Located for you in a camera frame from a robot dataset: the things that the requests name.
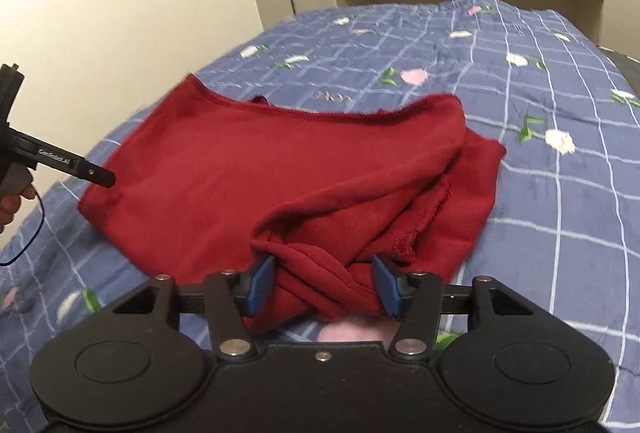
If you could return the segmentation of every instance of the finger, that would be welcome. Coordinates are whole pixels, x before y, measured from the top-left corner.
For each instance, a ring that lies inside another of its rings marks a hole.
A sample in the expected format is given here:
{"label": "finger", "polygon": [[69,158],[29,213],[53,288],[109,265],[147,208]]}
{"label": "finger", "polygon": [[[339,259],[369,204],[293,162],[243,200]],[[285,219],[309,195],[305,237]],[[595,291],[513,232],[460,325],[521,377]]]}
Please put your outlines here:
{"label": "finger", "polygon": [[36,189],[31,184],[29,184],[25,189],[22,190],[22,193],[20,193],[20,195],[28,200],[33,200],[34,198],[36,198]]}
{"label": "finger", "polygon": [[20,195],[6,195],[0,200],[0,209],[7,213],[14,214],[20,209],[20,204],[22,204]]}
{"label": "finger", "polygon": [[0,211],[0,225],[4,227],[5,225],[9,225],[9,223],[14,221],[14,214],[7,213],[6,211]]}

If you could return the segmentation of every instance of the black cable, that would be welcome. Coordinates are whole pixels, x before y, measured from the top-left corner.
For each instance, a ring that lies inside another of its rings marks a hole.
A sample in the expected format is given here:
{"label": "black cable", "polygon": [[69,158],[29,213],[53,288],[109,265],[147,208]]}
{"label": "black cable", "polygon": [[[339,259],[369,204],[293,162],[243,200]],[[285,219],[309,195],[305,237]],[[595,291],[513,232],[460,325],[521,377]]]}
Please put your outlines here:
{"label": "black cable", "polygon": [[38,197],[38,202],[40,202],[40,209],[42,210],[42,218],[40,219],[40,223],[38,225],[38,228],[36,229],[36,232],[33,233],[33,236],[31,236],[31,239],[27,242],[27,244],[22,248],[22,250],[20,251],[20,253],[16,254],[14,257],[12,257],[11,260],[9,260],[6,263],[0,263],[0,267],[9,267],[9,265],[11,265],[12,263],[14,263],[18,258],[20,258],[23,254],[24,251],[27,250],[27,248],[33,243],[33,240],[36,239],[36,236],[38,236],[40,234],[40,230],[42,229],[42,226],[44,225],[44,204],[42,203],[42,198],[40,198],[40,193],[38,193],[35,188],[34,191],[36,193],[36,197]]}

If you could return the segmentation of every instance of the screw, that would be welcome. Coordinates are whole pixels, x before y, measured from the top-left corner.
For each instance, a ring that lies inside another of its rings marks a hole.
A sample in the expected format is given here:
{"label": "screw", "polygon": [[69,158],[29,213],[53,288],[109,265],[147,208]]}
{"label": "screw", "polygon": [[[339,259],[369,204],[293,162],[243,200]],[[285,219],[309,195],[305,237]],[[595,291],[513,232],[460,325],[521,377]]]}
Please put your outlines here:
{"label": "screw", "polygon": [[245,355],[251,350],[251,344],[244,339],[227,339],[220,345],[220,352],[226,355]]}
{"label": "screw", "polygon": [[407,339],[400,339],[394,348],[405,355],[417,355],[418,353],[426,352],[427,345],[420,339],[408,337]]}
{"label": "screw", "polygon": [[316,359],[318,361],[322,361],[323,363],[327,362],[329,359],[331,359],[331,353],[329,352],[316,352]]}

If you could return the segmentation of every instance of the red garment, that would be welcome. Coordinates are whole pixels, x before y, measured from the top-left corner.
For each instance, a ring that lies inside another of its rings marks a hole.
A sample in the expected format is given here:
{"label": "red garment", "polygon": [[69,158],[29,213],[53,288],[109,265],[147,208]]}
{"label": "red garment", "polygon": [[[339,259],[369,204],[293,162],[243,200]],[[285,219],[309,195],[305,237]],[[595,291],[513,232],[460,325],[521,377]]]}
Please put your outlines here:
{"label": "red garment", "polygon": [[149,275],[199,283],[278,259],[259,332],[305,311],[377,313],[372,253],[449,279],[495,201],[504,148],[450,94],[397,112],[311,114],[236,102],[188,76],[106,163],[80,212]]}

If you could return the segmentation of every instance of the blue bedspread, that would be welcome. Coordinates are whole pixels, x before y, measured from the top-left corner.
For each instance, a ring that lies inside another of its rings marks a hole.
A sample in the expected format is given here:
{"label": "blue bedspread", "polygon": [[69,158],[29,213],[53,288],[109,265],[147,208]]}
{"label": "blue bedspread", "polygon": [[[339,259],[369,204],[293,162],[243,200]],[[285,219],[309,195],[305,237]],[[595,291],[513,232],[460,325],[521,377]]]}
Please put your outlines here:
{"label": "blue bedspread", "polygon": [[[480,12],[470,11],[475,5]],[[508,152],[494,211],[453,282],[493,275],[601,344],[617,366],[604,424],[640,431],[640,108],[610,98],[611,89],[630,88],[591,42],[552,11],[457,0],[308,12],[250,44],[258,47],[251,57],[240,56],[243,45],[197,76],[230,98],[263,95],[315,111],[374,112],[431,92],[459,96],[468,126]],[[294,55],[308,60],[286,64]],[[421,86],[402,79],[414,69],[429,74]],[[147,113],[114,130],[90,159],[103,162]],[[527,130],[526,116],[543,122],[532,120]],[[546,145],[549,128],[569,132],[575,153]],[[520,142],[519,135],[531,138]],[[106,303],[145,279],[78,214],[85,187],[70,179],[49,190],[40,236],[0,270],[0,307],[9,295],[0,311],[0,431],[37,431],[45,423],[29,362],[88,313],[81,291]],[[2,260],[20,250],[39,218],[30,216]],[[465,325],[447,318],[443,326]],[[299,321],[275,335],[308,341],[318,327]],[[185,318],[182,328],[207,347],[200,317]]]}

